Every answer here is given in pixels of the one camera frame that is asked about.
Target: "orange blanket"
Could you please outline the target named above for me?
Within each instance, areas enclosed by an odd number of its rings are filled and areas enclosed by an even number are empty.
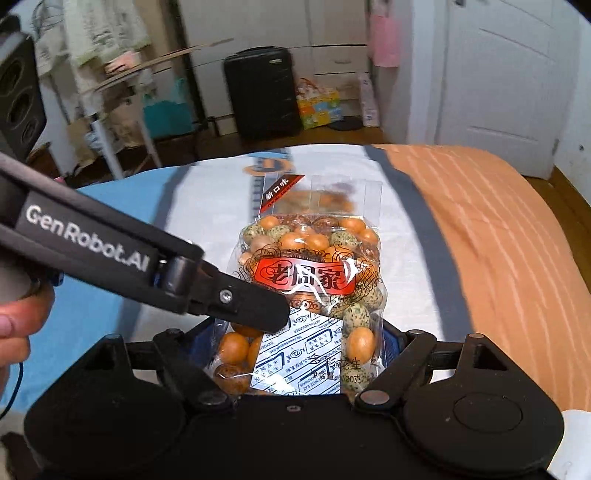
[[[591,295],[543,199],[488,152],[377,147],[431,207],[460,271],[474,330],[561,410],[591,410]]]

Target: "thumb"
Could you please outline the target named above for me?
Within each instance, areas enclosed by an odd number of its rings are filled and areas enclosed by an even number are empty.
[[[24,338],[37,333],[54,299],[53,287],[43,284],[35,295],[0,305],[0,338]]]

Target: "teal bag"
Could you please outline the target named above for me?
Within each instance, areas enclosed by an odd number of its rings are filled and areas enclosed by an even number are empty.
[[[144,121],[152,138],[176,137],[194,131],[193,114],[184,92],[185,80],[177,79],[171,100],[144,95]]]

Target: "pink object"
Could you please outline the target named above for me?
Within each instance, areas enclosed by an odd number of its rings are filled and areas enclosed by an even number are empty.
[[[136,51],[126,51],[105,65],[105,72],[107,75],[114,75],[115,73],[137,67],[140,63],[142,63],[142,59],[139,53]]]
[[[379,13],[369,17],[368,48],[376,67],[400,65],[400,27],[396,18]]]

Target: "human hand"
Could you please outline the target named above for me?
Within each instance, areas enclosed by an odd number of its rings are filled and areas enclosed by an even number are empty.
[[[8,382],[10,365],[29,357],[29,335],[41,330],[54,299],[53,287],[43,284],[37,293],[26,299],[0,305],[0,395]]]

